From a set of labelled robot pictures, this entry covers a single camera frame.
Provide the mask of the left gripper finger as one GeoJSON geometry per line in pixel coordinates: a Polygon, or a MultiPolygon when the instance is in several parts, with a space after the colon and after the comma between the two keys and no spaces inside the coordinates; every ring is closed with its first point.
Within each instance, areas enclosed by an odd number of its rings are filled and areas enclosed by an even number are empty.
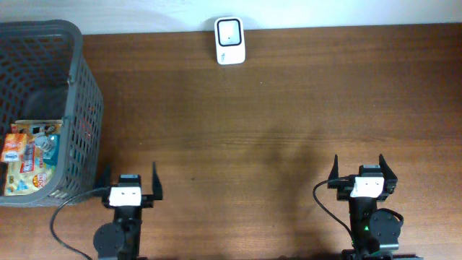
{"type": "Polygon", "coordinates": [[[157,174],[156,162],[152,163],[152,195],[156,201],[163,200],[163,188],[157,174]]]}
{"type": "Polygon", "coordinates": [[[94,189],[102,189],[110,186],[111,166],[107,165],[104,171],[97,177],[94,189]]]}

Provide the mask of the yellow snack bag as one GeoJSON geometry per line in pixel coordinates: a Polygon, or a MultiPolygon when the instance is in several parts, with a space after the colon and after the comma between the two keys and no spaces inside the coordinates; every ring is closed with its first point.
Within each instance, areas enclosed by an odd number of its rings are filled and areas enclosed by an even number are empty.
{"type": "Polygon", "coordinates": [[[19,162],[6,164],[6,196],[24,196],[42,189],[58,163],[62,120],[18,120],[7,134],[26,134],[25,153],[19,162]]]}

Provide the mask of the small orange packet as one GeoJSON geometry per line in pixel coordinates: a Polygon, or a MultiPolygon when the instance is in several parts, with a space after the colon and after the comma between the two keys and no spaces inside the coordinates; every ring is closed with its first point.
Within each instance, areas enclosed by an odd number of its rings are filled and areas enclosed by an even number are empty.
{"type": "Polygon", "coordinates": [[[3,163],[19,162],[25,153],[26,145],[26,134],[7,134],[1,152],[1,161],[3,163]]]}

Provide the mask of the white barcode scanner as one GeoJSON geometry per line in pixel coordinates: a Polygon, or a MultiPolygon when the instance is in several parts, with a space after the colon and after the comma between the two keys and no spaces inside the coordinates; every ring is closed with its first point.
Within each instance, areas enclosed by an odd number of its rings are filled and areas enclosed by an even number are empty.
{"type": "Polygon", "coordinates": [[[217,63],[242,64],[246,59],[243,21],[239,17],[220,17],[214,22],[217,63]]]}

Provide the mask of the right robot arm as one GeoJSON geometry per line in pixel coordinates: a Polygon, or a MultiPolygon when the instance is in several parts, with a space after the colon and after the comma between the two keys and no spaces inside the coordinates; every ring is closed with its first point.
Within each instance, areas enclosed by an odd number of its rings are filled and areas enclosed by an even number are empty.
{"type": "Polygon", "coordinates": [[[418,259],[412,253],[396,254],[404,217],[392,209],[378,207],[396,189],[398,178],[384,156],[377,165],[361,165],[358,174],[341,177],[339,159],[328,176],[327,187],[336,190],[336,199],[349,204],[349,232],[352,249],[341,252],[342,259],[418,259]]]}

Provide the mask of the grey plastic mesh basket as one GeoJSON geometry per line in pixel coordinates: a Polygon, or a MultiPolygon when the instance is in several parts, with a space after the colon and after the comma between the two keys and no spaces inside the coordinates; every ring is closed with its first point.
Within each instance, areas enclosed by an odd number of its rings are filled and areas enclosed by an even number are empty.
{"type": "Polygon", "coordinates": [[[66,20],[1,24],[1,135],[20,119],[62,122],[56,171],[40,190],[7,195],[1,165],[3,207],[54,207],[94,186],[104,103],[82,48],[66,20]]]}

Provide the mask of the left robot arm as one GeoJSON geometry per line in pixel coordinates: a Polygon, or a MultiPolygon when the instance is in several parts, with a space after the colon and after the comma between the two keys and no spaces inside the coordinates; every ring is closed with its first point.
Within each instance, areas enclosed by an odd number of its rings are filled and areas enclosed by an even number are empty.
{"type": "Polygon", "coordinates": [[[93,246],[98,259],[140,259],[142,210],[153,208],[163,200],[162,184],[157,167],[152,165],[152,191],[143,194],[141,176],[125,174],[116,184],[110,183],[110,167],[97,179],[96,188],[105,188],[98,196],[102,205],[113,210],[113,220],[100,226],[94,234],[93,246]]]}

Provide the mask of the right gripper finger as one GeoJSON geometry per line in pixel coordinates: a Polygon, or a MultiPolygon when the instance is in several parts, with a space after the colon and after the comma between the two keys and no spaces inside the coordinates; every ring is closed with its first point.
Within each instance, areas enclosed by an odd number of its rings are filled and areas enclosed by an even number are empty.
{"type": "Polygon", "coordinates": [[[336,189],[339,186],[339,159],[338,155],[334,156],[334,164],[328,176],[328,188],[336,189]]]}
{"type": "Polygon", "coordinates": [[[398,183],[396,174],[390,169],[382,154],[379,155],[379,166],[384,177],[385,188],[395,188],[398,183]]]}

